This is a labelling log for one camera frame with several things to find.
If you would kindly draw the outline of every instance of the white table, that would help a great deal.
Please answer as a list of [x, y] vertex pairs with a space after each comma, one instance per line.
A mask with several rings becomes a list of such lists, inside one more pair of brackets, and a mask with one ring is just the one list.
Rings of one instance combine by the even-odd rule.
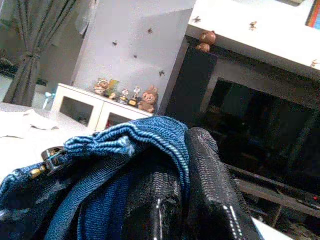
[[57, 122], [59, 129], [40, 130], [32, 127], [24, 139], [1, 137], [0, 183], [13, 170], [42, 162], [41, 153], [46, 149], [62, 146], [64, 142], [75, 136], [92, 134], [92, 131], [87, 127], [60, 112], [0, 103], [0, 111], [2, 112], [25, 112], [30, 109], [34, 109], [37, 114]]

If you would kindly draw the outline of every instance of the curtain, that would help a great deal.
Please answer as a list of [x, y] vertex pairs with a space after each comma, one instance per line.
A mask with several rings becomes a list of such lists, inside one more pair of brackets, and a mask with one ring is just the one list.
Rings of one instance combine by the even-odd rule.
[[76, 0], [16, 0], [25, 52], [4, 103], [31, 107], [40, 72], [40, 57], [71, 17]]

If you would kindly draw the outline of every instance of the denim jeans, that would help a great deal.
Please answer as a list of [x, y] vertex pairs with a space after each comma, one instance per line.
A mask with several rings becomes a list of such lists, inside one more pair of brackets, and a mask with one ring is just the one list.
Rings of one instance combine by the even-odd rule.
[[62, 170], [32, 178], [41, 163], [15, 170], [0, 186], [0, 239], [121, 239], [131, 176], [118, 174], [150, 146], [171, 156], [189, 199], [187, 127], [150, 117], [67, 141]]

